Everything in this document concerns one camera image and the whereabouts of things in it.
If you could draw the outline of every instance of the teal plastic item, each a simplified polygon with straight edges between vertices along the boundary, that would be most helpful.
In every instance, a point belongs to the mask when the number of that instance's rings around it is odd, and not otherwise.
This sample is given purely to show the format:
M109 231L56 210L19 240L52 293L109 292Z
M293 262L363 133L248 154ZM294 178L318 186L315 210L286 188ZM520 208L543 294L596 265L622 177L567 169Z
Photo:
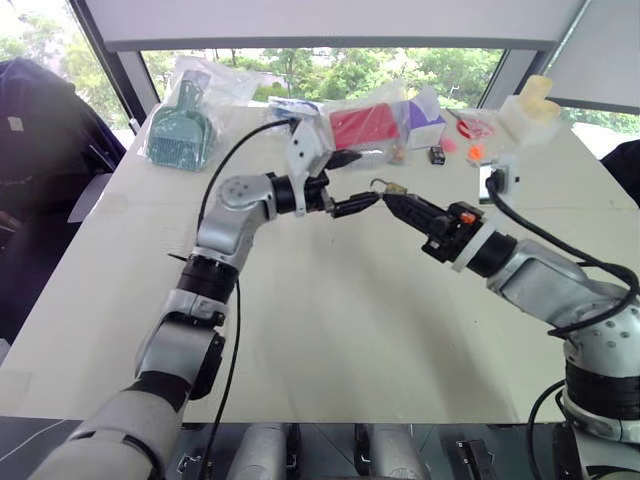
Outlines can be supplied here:
M156 165L190 171L205 166L213 128L200 102L208 81L205 73L186 71L177 105L156 111L147 139L147 156Z

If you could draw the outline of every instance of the white sticker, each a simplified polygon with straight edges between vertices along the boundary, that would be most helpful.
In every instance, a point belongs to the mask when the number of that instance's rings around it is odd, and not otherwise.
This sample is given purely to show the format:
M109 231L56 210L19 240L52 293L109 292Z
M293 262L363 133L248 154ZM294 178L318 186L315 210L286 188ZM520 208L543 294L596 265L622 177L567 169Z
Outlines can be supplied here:
M14 132L24 132L24 127L22 126L22 119L20 117L7 117L9 120L9 128Z

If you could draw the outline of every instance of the red item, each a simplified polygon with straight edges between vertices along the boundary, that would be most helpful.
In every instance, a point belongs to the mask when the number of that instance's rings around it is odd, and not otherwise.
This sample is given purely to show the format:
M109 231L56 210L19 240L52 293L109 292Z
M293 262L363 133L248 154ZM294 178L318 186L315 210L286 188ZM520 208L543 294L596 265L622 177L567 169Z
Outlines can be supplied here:
M329 122L336 150L400 137L391 107L386 103L334 112L329 115Z

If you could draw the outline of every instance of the black chair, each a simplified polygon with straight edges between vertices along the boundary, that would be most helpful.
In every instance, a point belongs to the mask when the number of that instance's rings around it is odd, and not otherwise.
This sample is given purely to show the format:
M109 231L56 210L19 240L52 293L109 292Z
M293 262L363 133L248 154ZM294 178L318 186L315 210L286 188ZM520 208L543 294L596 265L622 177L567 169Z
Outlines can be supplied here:
M72 84L34 62L0 63L0 338L13 343L77 232L85 187L125 153Z

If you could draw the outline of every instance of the window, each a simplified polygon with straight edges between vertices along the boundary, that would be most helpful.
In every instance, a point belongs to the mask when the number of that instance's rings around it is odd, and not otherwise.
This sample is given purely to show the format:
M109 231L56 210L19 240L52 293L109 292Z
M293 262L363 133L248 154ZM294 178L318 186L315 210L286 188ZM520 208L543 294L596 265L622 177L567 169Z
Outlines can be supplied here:
M178 55L203 56L262 73L254 100L269 95L341 100L402 77L417 92L433 86L444 107L474 107L502 50L480 48L265 48L142 52L160 98Z
M73 83L125 146L128 119L65 0L0 1L0 61L24 57Z
M621 143L640 138L640 115L567 107L563 112L573 133L599 160Z

